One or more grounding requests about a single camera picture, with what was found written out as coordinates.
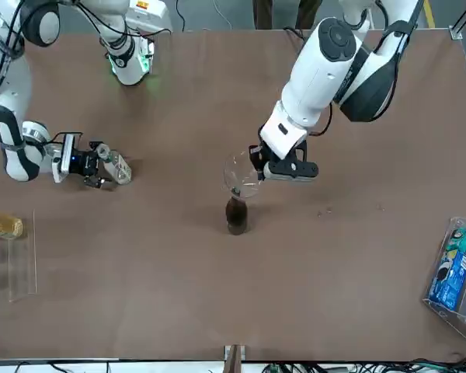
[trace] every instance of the white robot link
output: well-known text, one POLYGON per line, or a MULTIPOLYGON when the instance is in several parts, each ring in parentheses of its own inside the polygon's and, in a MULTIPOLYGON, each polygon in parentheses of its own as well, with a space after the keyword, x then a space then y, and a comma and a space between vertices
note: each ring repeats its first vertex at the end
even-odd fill
POLYGON ((97 177, 99 143, 79 151, 74 134, 63 133, 63 142, 53 141, 45 126, 24 121, 32 85, 24 39, 40 47, 52 45, 60 33, 59 4, 74 7, 95 27, 124 85, 135 85, 149 73, 154 52, 151 41, 130 29, 126 14, 137 13, 132 26, 146 31, 170 29, 169 15, 158 0, 0 0, 0 146, 5 171, 21 182, 40 172, 53 173, 57 183, 69 173, 79 173, 87 185, 100 187, 104 180, 97 177), (153 13, 148 2, 157 5, 153 13))
POLYGON ((307 161, 306 138, 332 101, 352 122, 370 122, 390 106, 398 64, 423 8, 423 0, 339 0, 344 20, 323 19, 305 42, 290 80, 268 121, 260 145, 249 147, 259 180, 312 181, 318 167, 307 161), (363 43, 370 7, 377 5, 385 29, 373 51, 363 43), (297 157, 301 152, 302 159, 297 157))

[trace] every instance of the dark bottle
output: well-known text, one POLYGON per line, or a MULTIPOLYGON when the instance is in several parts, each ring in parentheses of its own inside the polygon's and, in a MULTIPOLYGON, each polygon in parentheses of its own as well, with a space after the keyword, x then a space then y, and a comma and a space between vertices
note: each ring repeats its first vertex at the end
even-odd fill
POLYGON ((238 198, 231 197, 226 204, 226 221, 232 235, 241 235, 247 230, 247 204, 238 198))

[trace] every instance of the glass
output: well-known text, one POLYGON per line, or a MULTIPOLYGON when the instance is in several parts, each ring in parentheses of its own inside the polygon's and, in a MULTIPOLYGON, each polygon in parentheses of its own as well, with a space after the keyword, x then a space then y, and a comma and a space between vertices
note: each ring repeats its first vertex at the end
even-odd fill
POLYGON ((260 180, 249 152, 229 155, 224 164, 224 185, 235 198, 244 200, 259 192, 260 180))

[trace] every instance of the blue snack box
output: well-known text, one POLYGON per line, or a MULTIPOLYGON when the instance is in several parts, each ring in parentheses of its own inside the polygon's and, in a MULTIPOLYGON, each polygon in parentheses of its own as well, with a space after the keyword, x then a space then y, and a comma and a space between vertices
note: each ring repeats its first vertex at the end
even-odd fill
POLYGON ((457 248, 449 250, 450 247, 442 255, 429 290, 429 299, 455 311, 466 278, 466 256, 457 248))

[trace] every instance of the white robotic arm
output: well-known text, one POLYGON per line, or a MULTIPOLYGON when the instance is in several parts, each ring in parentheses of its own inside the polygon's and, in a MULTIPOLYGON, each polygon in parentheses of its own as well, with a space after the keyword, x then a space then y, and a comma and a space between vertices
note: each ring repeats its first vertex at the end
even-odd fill
POLYGON ((351 121, 372 121, 388 108, 398 63, 423 0, 340 0, 344 21, 323 19, 300 52, 290 80, 268 121, 260 145, 249 148, 259 180, 311 181, 318 167, 307 162, 306 137, 321 112, 335 101, 351 121), (375 51, 363 43, 376 3, 387 25, 375 51), (302 152, 302 159, 297 157, 302 152))
MULTIPOLYGON (((131 5, 142 6, 146 2, 0 0, 0 146, 5 171, 23 182, 35 179, 40 172, 50 172, 58 183, 69 173, 80 173, 88 185, 97 187, 99 180, 89 180, 98 172, 95 148, 87 152, 76 150, 72 136, 66 136, 64 143, 53 143, 45 126, 24 121, 31 97, 24 39, 40 47, 54 43, 60 33, 60 3, 75 6, 99 31, 113 72, 122 84, 137 84, 151 67, 153 44, 130 32, 125 20, 131 5)), ((142 19, 150 15, 144 8, 134 11, 142 19)))

